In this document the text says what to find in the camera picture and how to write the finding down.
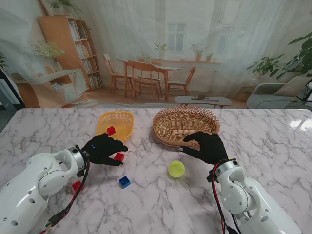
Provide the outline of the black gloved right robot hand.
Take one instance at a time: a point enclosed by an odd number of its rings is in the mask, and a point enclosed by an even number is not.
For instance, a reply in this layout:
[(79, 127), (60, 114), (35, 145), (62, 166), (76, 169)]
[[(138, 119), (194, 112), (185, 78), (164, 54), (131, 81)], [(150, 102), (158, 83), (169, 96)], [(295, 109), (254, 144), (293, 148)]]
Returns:
[(179, 150), (207, 164), (216, 165), (220, 161), (228, 160), (226, 149), (218, 134), (210, 135), (204, 132), (197, 132), (185, 136), (183, 141), (189, 142), (191, 140), (199, 144), (199, 150), (187, 146), (180, 146)]

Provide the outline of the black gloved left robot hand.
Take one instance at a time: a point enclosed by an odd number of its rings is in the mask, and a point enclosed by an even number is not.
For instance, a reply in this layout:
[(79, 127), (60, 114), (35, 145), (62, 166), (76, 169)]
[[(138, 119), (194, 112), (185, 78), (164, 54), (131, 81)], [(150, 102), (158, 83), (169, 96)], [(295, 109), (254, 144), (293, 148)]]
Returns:
[(93, 164), (102, 164), (109, 166), (120, 166), (123, 162), (110, 158), (111, 155), (119, 152), (128, 151), (121, 141), (115, 140), (108, 134), (94, 136), (89, 140), (81, 151), (87, 156), (88, 160)]

